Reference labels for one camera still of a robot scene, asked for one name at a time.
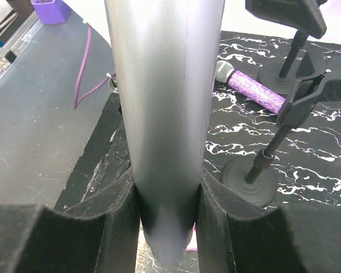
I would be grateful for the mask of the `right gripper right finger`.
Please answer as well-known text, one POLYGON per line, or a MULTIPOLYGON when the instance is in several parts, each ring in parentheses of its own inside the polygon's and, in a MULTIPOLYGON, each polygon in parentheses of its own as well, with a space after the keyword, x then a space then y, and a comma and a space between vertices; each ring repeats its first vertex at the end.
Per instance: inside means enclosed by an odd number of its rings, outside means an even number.
POLYGON ((196 221, 201 272, 341 272, 341 206, 265 210, 202 171, 196 221))

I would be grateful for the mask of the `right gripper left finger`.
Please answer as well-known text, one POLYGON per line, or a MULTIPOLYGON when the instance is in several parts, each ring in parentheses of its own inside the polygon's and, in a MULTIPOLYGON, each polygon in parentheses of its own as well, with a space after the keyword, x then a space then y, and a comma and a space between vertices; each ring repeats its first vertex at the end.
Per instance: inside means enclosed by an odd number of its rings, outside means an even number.
POLYGON ((64 213, 0 205, 0 272, 134 272, 139 224, 131 171, 64 213))

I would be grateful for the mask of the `black round-base clip stand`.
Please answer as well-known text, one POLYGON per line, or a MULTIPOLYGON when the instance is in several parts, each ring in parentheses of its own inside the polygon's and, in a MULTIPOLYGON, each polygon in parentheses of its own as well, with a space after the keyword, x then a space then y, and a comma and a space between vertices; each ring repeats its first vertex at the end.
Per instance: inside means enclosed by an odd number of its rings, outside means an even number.
POLYGON ((230 160, 223 168, 221 183, 244 200, 260 207, 271 203, 277 182, 268 167, 274 152, 291 129, 300 127, 317 103, 341 101, 341 58, 325 62, 307 54, 296 71, 296 81, 277 115, 279 130, 271 142, 254 158, 244 156, 230 160))

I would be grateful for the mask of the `purple glitter microphone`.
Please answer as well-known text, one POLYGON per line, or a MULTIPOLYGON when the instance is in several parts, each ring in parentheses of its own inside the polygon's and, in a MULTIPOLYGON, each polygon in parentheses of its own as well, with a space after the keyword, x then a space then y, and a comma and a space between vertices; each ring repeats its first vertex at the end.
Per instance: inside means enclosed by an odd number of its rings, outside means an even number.
POLYGON ((238 71, 229 62, 217 61, 215 80, 227 84, 230 88, 246 96, 274 114, 278 114, 285 98, 271 91, 261 83, 238 71))

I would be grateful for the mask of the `silver grey microphone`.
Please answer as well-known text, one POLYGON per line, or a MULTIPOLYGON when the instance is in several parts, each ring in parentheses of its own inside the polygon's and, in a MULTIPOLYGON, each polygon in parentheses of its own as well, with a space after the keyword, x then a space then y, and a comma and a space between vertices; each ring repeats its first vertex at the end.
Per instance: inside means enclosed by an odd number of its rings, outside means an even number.
POLYGON ((223 1, 106 1, 144 237, 161 263, 192 237, 223 1))

